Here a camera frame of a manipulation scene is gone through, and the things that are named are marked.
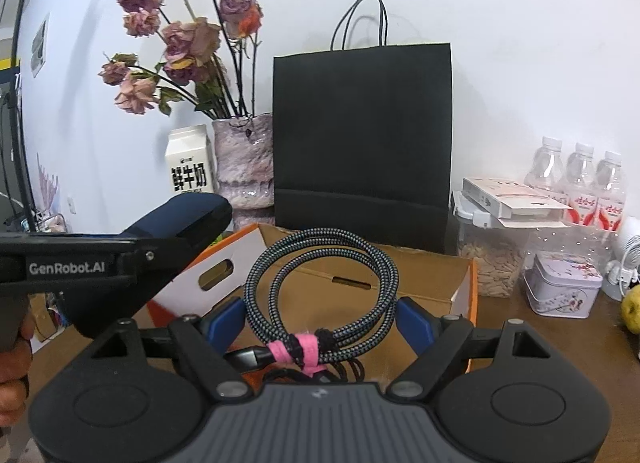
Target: pink velcro strap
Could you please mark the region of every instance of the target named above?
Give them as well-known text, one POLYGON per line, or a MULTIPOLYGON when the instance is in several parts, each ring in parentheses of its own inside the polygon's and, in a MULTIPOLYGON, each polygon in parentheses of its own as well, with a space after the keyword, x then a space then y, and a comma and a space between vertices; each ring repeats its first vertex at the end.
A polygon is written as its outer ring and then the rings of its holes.
MULTIPOLYGON (((318 339, 315 335, 310 333, 300 333, 296 335, 298 342, 300 342, 300 347, 302 347, 302 352, 304 353, 304 358, 302 363, 304 367, 302 368, 302 372, 311 377, 316 374, 318 371, 324 371, 326 366, 324 364, 318 365, 318 357, 320 356, 318 350, 318 339)), ((273 355, 273 358, 276 359, 276 362, 280 364, 292 364, 293 358, 289 355, 287 348, 281 340, 276 340, 274 342, 269 342, 267 344, 269 351, 273 355)))
POLYGON ((305 365, 302 368, 302 372, 310 377, 318 371, 324 371, 326 366, 324 366, 324 364, 321 366, 318 365, 318 357, 320 356, 318 338, 310 333, 299 333, 296 335, 296 338, 298 342, 300 342, 302 351, 305 354, 303 359, 305 365))
POLYGON ((281 340, 275 340, 274 342, 269 342, 267 344, 269 351, 273 355, 273 358, 276 359, 276 362, 281 364, 292 364, 293 358, 289 355, 287 348, 284 347, 284 343, 281 340))

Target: human hand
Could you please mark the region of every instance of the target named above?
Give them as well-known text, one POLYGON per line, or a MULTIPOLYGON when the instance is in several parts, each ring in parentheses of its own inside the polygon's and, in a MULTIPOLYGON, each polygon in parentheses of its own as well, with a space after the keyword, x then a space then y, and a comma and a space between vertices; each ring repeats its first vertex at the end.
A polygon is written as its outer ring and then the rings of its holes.
POLYGON ((14 348, 0 353, 0 427, 15 425, 25 410, 27 388, 20 381, 31 366, 31 344, 36 323, 29 311, 20 328, 14 348))

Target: electrical outlet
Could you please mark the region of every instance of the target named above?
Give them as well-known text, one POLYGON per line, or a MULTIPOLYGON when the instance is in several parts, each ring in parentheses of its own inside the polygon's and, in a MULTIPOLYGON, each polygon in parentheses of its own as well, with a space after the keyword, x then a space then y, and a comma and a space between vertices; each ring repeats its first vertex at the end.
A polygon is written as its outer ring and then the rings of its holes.
POLYGON ((71 214, 75 214, 76 213, 76 204, 74 203, 74 199, 69 196, 68 198, 66 198, 66 202, 69 205, 69 212, 71 212, 71 214))

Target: small fan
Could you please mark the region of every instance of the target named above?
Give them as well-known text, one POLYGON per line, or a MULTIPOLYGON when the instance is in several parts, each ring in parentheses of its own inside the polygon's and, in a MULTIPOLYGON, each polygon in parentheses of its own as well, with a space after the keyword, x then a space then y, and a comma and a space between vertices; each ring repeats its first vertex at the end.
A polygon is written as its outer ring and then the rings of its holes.
POLYGON ((640 265, 640 219, 626 217, 613 244, 616 258, 605 268, 602 289, 613 299, 622 300, 631 283, 638 282, 640 265))

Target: white box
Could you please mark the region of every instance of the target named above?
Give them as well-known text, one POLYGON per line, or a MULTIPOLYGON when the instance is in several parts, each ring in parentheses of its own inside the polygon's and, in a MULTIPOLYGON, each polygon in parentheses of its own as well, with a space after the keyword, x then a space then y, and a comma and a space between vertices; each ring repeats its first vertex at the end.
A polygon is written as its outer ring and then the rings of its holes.
POLYGON ((211 142, 204 124, 171 131, 164 159, 174 194, 215 192, 211 142))
POLYGON ((568 205, 522 183, 498 178, 464 178, 462 194, 507 228, 564 228, 568 205))
POLYGON ((258 225, 248 226, 201 253, 154 297, 154 301, 174 316, 188 313, 203 316, 244 284, 256 259, 266 248, 258 225), (221 263, 230 264, 231 273, 213 287, 203 289, 201 277, 221 263))

